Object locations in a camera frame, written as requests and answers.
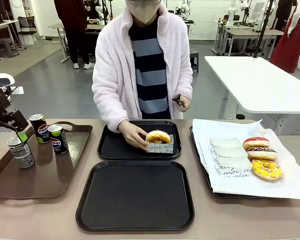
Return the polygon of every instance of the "face mask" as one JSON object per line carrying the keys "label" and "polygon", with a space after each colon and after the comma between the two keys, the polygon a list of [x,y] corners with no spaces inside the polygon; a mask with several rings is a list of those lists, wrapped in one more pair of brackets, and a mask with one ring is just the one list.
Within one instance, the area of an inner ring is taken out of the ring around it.
{"label": "face mask", "polygon": [[125,4],[135,18],[146,24],[159,9],[160,0],[125,0]]}

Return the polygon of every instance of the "person's left hand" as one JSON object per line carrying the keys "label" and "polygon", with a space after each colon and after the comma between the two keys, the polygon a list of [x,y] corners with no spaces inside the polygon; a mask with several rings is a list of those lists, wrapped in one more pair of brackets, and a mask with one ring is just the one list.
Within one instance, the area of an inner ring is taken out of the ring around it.
{"label": "person's left hand", "polygon": [[183,95],[180,96],[180,101],[184,107],[180,107],[179,105],[177,105],[177,107],[180,112],[184,113],[190,108],[190,101],[186,96]]}

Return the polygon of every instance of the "beige table surface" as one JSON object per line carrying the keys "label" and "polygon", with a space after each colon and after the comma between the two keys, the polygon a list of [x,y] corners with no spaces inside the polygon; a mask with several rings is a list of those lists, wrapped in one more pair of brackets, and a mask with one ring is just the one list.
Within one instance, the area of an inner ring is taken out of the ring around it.
{"label": "beige table surface", "polygon": [[[87,29],[97,30],[97,29],[103,29],[105,27],[105,25],[88,24],[87,27],[88,27]],[[57,24],[48,26],[48,28],[50,28],[50,29],[63,29],[64,25],[62,23],[57,23]]]}
{"label": "beige table surface", "polygon": [[[251,28],[230,28],[226,29],[226,31],[232,35],[241,35],[241,36],[258,36],[260,32],[252,31]],[[283,31],[275,30],[275,29],[266,29],[264,32],[264,36],[282,36],[284,34]]]}
{"label": "beige table surface", "polygon": [[[60,119],[48,119],[48,124]],[[101,161],[97,147],[104,123],[95,119],[72,119],[92,125],[93,132],[82,153],[67,192],[56,199],[0,200],[0,238],[18,240],[92,239],[295,239],[300,238],[300,200],[219,199],[213,196],[203,176],[189,127],[192,120],[173,120],[178,126],[182,153],[175,160],[187,171],[195,217],[181,232],[99,233],[81,230],[75,219],[89,171]],[[0,157],[8,150],[13,133],[0,133]],[[280,136],[300,164],[300,136]]]}

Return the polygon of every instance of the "chair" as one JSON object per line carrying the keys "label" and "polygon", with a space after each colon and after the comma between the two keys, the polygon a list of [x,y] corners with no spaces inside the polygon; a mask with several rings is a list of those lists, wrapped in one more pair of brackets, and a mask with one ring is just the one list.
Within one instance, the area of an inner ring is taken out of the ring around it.
{"label": "chair", "polygon": [[41,48],[42,46],[38,45],[38,41],[35,36],[35,34],[38,33],[38,30],[37,30],[37,27],[35,24],[35,17],[34,16],[31,16],[31,17],[19,16],[18,21],[19,21],[19,25],[21,28],[21,31],[18,32],[18,34],[19,34],[19,36],[22,36],[23,43],[25,42],[24,36],[32,36],[34,38],[34,41],[35,41],[35,44],[37,45],[37,47]]}
{"label": "chair", "polygon": [[[227,14],[227,15],[224,15],[224,17],[223,17],[225,20],[227,20],[228,21],[228,19],[229,19],[229,15]],[[234,15],[233,16],[233,21],[239,21],[240,20],[240,15]]]}

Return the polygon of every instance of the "black pants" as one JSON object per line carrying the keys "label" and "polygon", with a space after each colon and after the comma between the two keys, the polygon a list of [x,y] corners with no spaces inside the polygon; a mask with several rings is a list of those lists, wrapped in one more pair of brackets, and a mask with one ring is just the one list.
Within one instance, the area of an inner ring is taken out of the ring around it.
{"label": "black pants", "polygon": [[78,51],[85,64],[89,64],[89,57],[86,44],[86,31],[84,29],[65,28],[66,39],[70,51],[71,61],[78,63]]}

